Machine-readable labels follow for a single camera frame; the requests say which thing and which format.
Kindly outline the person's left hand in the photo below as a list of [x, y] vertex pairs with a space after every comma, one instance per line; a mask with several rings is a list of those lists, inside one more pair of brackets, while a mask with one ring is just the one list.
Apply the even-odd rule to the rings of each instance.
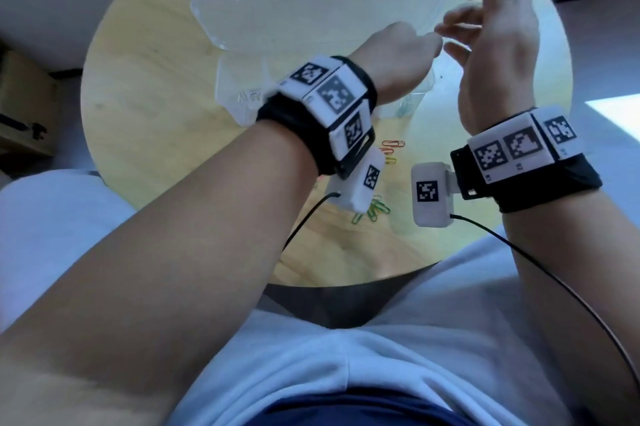
[[395, 22], [372, 34], [348, 58], [371, 79], [385, 105], [411, 93], [428, 75], [433, 63], [420, 56], [419, 35], [407, 22]]

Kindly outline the person's right hand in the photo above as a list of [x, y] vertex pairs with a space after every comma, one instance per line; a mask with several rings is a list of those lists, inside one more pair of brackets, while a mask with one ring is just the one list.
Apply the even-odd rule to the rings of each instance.
[[474, 136], [535, 106], [540, 25], [532, 0], [468, 0], [482, 24], [444, 24], [435, 32], [471, 50], [458, 96], [461, 124]]

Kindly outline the person's right forearm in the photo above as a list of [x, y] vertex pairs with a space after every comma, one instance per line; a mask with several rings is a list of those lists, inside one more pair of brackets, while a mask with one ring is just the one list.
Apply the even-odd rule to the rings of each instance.
[[[619, 339], [640, 376], [640, 229], [603, 189], [503, 214], [508, 240], [570, 286]], [[640, 426], [620, 353], [560, 285], [513, 254], [525, 301], [566, 385], [604, 426]]]

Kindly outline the person's left forearm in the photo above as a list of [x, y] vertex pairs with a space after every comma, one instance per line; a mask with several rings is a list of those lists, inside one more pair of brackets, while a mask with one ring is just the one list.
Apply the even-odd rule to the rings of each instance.
[[261, 121], [0, 335], [0, 426], [161, 426], [257, 304], [318, 170]]

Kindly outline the left wristband with marker blocks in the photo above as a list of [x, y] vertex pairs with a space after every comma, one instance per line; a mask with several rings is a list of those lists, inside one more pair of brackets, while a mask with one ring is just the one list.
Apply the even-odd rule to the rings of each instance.
[[319, 175], [342, 180], [371, 148], [378, 92], [350, 58], [315, 56], [262, 96], [257, 122], [275, 122], [308, 148]]

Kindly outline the wristband with marker blocks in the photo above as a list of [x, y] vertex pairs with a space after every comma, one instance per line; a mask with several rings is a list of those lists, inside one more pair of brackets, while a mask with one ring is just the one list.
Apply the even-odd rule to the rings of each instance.
[[491, 198], [509, 214], [602, 187], [561, 106], [534, 107], [451, 152], [464, 200]]
[[315, 56], [262, 96], [257, 122], [275, 122], [308, 148], [319, 175], [342, 180], [371, 148], [378, 92], [350, 58]]

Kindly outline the clear plastic organizer box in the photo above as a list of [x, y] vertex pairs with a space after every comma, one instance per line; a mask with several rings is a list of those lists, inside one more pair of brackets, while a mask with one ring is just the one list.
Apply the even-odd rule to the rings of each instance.
[[348, 55], [397, 22], [418, 34], [435, 25], [444, 0], [191, 0], [212, 44], [221, 49], [214, 98], [240, 127], [259, 104], [237, 102], [240, 90], [263, 93], [314, 55]]

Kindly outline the right wristband with marker blocks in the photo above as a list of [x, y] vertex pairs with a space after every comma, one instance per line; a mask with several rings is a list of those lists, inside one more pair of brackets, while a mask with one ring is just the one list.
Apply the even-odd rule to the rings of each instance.
[[464, 200], [491, 198], [509, 214], [602, 187], [561, 106], [534, 107], [451, 152]]

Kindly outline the white shorts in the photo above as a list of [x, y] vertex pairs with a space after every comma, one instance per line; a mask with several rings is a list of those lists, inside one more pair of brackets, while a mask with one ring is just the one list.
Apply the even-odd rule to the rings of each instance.
[[[97, 176], [55, 170], [0, 190], [0, 333], [133, 215]], [[511, 252], [484, 238], [331, 330], [264, 297], [163, 426], [244, 426], [283, 398], [391, 390], [478, 426], [587, 426], [529, 326]]]

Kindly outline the dark blue shirt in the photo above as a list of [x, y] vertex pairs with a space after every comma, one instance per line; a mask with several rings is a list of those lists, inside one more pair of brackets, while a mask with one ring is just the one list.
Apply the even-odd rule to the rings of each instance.
[[376, 388], [283, 398], [244, 426], [478, 426], [423, 398]]

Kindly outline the brown cardboard box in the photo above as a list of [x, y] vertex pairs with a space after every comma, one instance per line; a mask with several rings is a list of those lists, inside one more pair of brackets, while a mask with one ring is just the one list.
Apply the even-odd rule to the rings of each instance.
[[60, 114], [58, 83], [27, 56], [0, 47], [0, 154], [52, 156]]

